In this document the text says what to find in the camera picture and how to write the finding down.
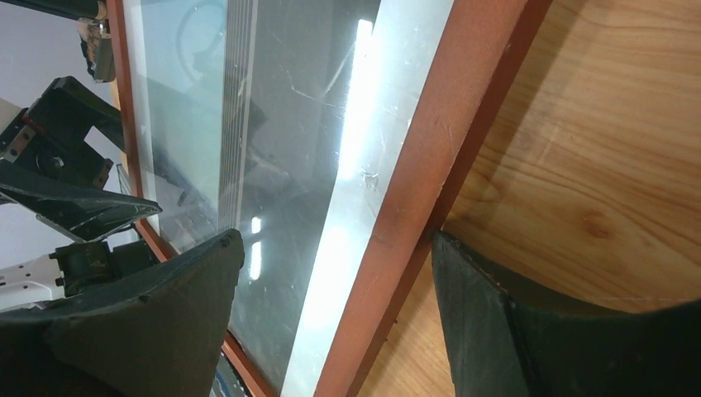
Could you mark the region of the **wooden picture frame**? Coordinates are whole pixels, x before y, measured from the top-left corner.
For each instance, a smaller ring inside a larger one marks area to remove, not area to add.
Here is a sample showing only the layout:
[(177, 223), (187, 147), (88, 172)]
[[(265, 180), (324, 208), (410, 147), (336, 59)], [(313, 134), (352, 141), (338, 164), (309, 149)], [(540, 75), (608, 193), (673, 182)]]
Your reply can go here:
[[(125, 123), (131, 192), (141, 186), (125, 1), (107, 7)], [(311, 396), (360, 390), (446, 219), (466, 173), (540, 28), (548, 1), (450, 1), (452, 9), (420, 94), (389, 189)], [(139, 233), (166, 261), (178, 254), (150, 225)], [(254, 396), (279, 396), (227, 326), (222, 352)]]

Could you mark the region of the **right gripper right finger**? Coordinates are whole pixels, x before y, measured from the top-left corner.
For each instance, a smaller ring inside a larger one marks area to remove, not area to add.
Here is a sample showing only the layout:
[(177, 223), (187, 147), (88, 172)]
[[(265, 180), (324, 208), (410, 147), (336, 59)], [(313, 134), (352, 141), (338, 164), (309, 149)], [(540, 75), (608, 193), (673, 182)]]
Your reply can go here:
[(697, 396), (700, 302), (625, 313), (438, 232), (432, 274), (459, 396)]

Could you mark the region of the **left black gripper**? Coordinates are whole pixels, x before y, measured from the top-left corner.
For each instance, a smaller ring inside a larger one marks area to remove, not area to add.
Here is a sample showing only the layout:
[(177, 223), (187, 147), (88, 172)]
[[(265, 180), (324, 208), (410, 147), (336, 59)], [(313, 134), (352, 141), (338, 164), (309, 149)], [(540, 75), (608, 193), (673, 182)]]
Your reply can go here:
[(1, 196), (79, 243), (162, 212), (154, 201), (101, 190), (113, 162), (86, 142), (94, 128), (125, 150), (120, 111), (72, 76), (54, 79), (28, 108), (1, 101)]

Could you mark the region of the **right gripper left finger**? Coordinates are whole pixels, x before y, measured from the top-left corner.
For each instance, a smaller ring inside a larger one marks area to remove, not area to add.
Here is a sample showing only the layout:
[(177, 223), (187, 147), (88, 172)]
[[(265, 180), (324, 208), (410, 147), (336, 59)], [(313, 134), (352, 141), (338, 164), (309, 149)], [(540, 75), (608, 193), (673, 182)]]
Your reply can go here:
[(229, 229), (44, 309), (3, 313), (2, 395), (209, 395), (244, 257)]

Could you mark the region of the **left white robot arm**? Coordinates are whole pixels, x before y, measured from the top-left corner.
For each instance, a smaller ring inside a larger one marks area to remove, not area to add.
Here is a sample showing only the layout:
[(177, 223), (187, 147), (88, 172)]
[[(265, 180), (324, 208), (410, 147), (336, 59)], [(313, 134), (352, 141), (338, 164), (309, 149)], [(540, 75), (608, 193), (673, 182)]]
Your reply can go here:
[(106, 190), (113, 163), (86, 141), (99, 130), (123, 149), (120, 112), (71, 76), (29, 107), (1, 103), (1, 201), (33, 212), (68, 246), (3, 268), (1, 309), (31, 309), (82, 294), (154, 264), (143, 243), (107, 239), (160, 213), (158, 203)]

